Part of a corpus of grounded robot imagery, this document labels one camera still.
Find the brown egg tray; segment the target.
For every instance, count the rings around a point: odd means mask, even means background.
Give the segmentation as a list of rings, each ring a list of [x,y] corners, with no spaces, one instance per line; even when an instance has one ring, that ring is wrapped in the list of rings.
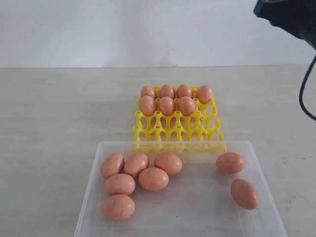
[[[181,84],[177,88],[177,97],[180,99],[185,96],[193,99],[193,88],[188,84]]]
[[[157,98],[157,93],[154,87],[146,85],[141,89],[141,97],[150,96],[153,99]]]
[[[170,84],[164,84],[159,91],[160,98],[162,97],[170,97],[171,99],[175,99],[175,89]]]

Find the brown egg bin bottom edge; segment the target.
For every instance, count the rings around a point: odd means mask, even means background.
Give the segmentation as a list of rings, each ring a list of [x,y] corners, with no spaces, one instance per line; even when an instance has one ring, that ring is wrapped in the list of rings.
[[[183,115],[190,116],[195,112],[196,105],[191,97],[184,96],[178,102],[178,109]]]

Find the yellow plastic egg tray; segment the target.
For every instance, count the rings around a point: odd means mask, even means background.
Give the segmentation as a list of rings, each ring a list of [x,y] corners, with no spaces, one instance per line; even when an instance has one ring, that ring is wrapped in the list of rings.
[[[193,100],[196,110],[190,116],[183,115],[178,109],[179,98],[177,88],[175,89],[176,111],[165,116],[158,108],[160,101],[159,91],[161,87],[154,87],[157,93],[155,113],[151,116],[144,115],[139,109],[141,96],[137,100],[137,111],[135,112],[136,124],[133,127],[134,139],[141,141],[223,141],[224,136],[220,131],[221,122],[217,117],[218,111],[213,98],[206,104],[196,98],[196,92],[200,87],[193,88]]]

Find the brown egg centre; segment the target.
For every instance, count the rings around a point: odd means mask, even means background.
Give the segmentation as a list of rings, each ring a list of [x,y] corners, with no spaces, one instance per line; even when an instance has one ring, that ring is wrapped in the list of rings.
[[[182,170],[183,164],[178,156],[172,153],[161,153],[154,159],[154,166],[174,175]]]

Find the clear plastic bin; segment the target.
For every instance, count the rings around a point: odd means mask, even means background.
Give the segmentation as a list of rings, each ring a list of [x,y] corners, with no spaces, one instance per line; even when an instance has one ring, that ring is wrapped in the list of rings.
[[[161,191],[137,186],[131,197],[136,208],[130,218],[111,221],[101,212],[107,197],[101,166],[114,153],[124,158],[145,153],[150,160],[163,152],[176,154],[182,170],[169,178]],[[245,168],[235,174],[220,171],[216,160],[223,153],[238,153]],[[235,179],[254,185],[259,205],[239,207],[231,196]],[[77,237],[285,237],[287,232],[252,144],[224,142],[101,142],[96,151],[81,207]]]

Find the brown egg top right corner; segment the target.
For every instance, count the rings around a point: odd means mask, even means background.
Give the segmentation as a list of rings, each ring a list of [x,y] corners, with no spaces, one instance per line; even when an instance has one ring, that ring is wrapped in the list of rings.
[[[138,176],[140,185],[149,191],[160,191],[169,183],[168,174],[156,167],[144,169]]]

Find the brown egg upper middle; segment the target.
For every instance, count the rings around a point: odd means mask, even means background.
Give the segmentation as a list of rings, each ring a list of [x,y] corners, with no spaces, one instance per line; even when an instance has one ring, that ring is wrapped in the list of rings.
[[[146,168],[149,167],[149,158],[145,154],[134,154],[124,163],[124,173],[132,176],[134,179]]]

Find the brown egg large upper left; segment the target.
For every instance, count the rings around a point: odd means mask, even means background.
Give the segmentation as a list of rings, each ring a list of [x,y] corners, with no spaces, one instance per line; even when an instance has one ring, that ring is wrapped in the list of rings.
[[[101,174],[104,179],[119,174],[123,171],[124,157],[123,154],[115,152],[110,154],[102,163]]]

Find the brown egg lower right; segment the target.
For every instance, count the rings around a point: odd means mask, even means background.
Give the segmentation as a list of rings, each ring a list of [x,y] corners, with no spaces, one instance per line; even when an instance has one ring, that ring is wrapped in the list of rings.
[[[119,173],[109,177],[104,183],[106,193],[110,195],[130,195],[136,188],[135,180],[132,176]]]

